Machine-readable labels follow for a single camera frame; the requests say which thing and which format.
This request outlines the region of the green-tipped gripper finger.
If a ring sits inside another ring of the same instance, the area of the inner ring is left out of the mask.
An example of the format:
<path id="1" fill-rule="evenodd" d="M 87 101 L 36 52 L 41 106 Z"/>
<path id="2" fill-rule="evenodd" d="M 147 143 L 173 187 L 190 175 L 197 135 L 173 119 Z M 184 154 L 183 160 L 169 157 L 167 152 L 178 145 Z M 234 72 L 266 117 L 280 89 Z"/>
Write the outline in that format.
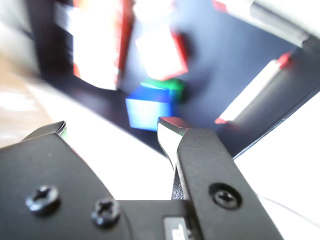
<path id="1" fill-rule="evenodd" d="M 275 224 L 218 136 L 189 127 L 178 117 L 160 117 L 158 142 L 175 166 L 190 207 L 195 238 L 280 240 Z"/>

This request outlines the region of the black wide gripper finger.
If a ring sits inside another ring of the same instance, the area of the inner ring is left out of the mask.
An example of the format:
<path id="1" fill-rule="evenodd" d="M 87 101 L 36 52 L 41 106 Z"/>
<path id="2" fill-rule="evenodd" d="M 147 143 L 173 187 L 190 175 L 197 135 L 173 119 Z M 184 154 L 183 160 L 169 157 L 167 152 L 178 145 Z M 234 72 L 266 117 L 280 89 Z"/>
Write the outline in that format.
<path id="1" fill-rule="evenodd" d="M 128 240 L 105 185 L 56 133 L 0 150 L 3 240 Z"/>

